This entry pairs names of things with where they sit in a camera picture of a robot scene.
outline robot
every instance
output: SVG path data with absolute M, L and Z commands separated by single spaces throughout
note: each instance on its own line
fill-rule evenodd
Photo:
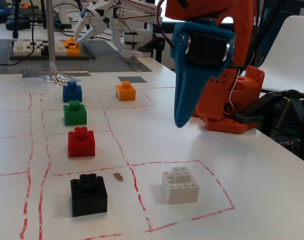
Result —
M 263 71 L 249 66 L 246 75 L 239 77 L 240 69 L 250 64 L 246 61 L 254 12 L 258 19 L 254 3 L 257 2 L 167 0 L 167 17 L 190 21 L 175 26 L 171 48 L 177 71 L 177 127 L 184 126 L 191 116 L 200 117 L 211 131 L 243 134 L 257 127 L 256 122 L 246 124 L 233 119 L 238 111 L 258 100 L 265 76 Z M 218 28 L 225 17 L 233 18 L 235 33 Z
M 128 27 L 127 20 L 148 23 L 147 29 Z M 150 42 L 153 38 L 152 25 L 156 24 L 156 5 L 139 0 L 99 0 L 95 5 L 87 3 L 81 13 L 74 32 L 76 43 L 81 43 L 96 35 L 101 35 L 108 26 L 112 31 L 112 43 L 126 57 L 149 57 L 149 52 L 139 52 L 138 48 Z M 86 25 L 90 29 L 82 36 L 79 34 Z
M 160 19 L 161 23 L 163 2 L 160 0 L 157 6 L 136 0 L 90 3 L 81 14 L 74 38 L 78 39 L 86 24 L 91 29 L 78 42 L 102 34 L 110 21 L 112 42 L 117 49 L 126 56 L 139 57 L 135 55 L 137 47 L 151 40 L 152 32 L 135 29 L 134 34 L 129 29 L 131 36 L 124 33 L 125 21 L 135 19 L 155 24 Z M 240 69 L 250 64 L 246 61 L 254 12 L 258 19 L 258 7 L 254 3 L 257 4 L 255 0 L 167 0 L 165 16 L 186 21 L 175 26 L 172 40 L 163 33 L 175 60 L 177 127 L 183 127 L 191 116 L 200 117 L 211 131 L 242 134 L 257 127 L 255 122 L 240 123 L 233 119 L 235 113 L 259 98 L 264 80 L 264 72 L 253 66 L 248 67 L 245 76 L 239 76 Z M 218 28 L 225 17 L 233 18 L 235 33 Z

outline stacked lego bricks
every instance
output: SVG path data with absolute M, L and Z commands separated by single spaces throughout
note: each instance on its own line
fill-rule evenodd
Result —
M 95 156 L 94 132 L 87 127 L 77 127 L 68 133 L 68 157 L 93 157 Z
M 82 101 L 82 87 L 74 81 L 69 81 L 67 86 L 63 86 L 63 102 Z
M 107 212 L 107 192 L 103 177 L 82 174 L 71 180 L 73 217 Z
M 122 81 L 121 85 L 116 85 L 115 95 L 119 101 L 135 100 L 136 90 L 129 81 Z
M 200 186 L 187 167 L 173 167 L 162 173 L 162 191 L 167 204 L 196 203 Z
M 26 57 L 33 50 L 32 40 L 18 39 L 13 45 L 13 56 L 11 60 Z M 34 52 L 29 57 L 32 60 L 48 59 L 48 41 L 35 40 Z M 55 40 L 55 56 L 58 60 L 89 60 L 89 56 L 81 56 L 79 44 L 74 42 L 74 38 L 67 40 Z
M 64 123 L 68 125 L 86 125 L 86 109 L 79 101 L 69 101 L 69 105 L 64 105 Z

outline white chair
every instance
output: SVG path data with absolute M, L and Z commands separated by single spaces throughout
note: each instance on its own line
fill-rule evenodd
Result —
M 263 88 L 304 93 L 304 16 L 290 16 L 278 33 L 264 63 Z

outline red lego brick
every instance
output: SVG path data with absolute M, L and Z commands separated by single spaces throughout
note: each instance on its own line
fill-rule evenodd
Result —
M 93 157 L 95 156 L 94 132 L 87 127 L 77 127 L 68 133 L 68 157 Z

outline green lego brick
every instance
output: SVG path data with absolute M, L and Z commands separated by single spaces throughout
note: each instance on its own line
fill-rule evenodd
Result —
M 87 124 L 86 109 L 79 101 L 69 101 L 69 106 L 64 105 L 65 125 L 85 125 Z

